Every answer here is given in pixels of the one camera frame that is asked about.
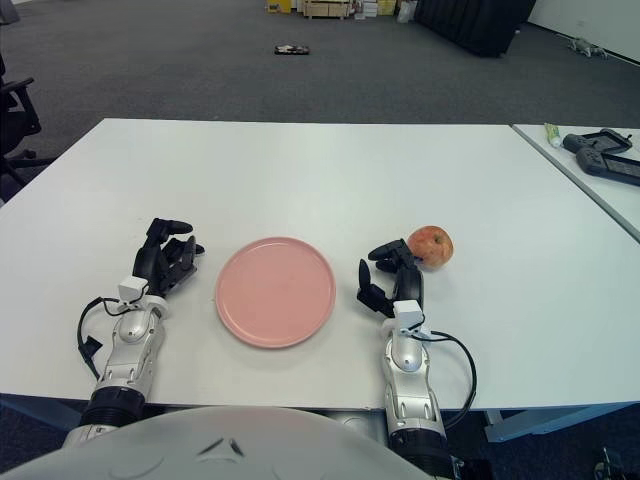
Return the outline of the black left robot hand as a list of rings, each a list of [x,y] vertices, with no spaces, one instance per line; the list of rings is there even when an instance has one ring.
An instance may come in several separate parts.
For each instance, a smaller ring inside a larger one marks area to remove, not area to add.
[[[164,298],[196,271],[195,257],[205,253],[193,227],[178,220],[155,218],[135,257],[132,275],[147,281],[148,295]]]

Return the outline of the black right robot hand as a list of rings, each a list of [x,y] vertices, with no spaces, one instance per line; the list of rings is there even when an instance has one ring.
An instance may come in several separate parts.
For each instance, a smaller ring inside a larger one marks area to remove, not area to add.
[[[371,282],[367,262],[359,262],[359,289],[357,300],[374,312],[386,318],[394,317],[394,303],[414,300],[423,307],[424,282],[414,255],[404,239],[398,239],[381,245],[368,254],[368,260],[374,261],[378,270],[395,276],[392,296],[388,298],[384,290]]]

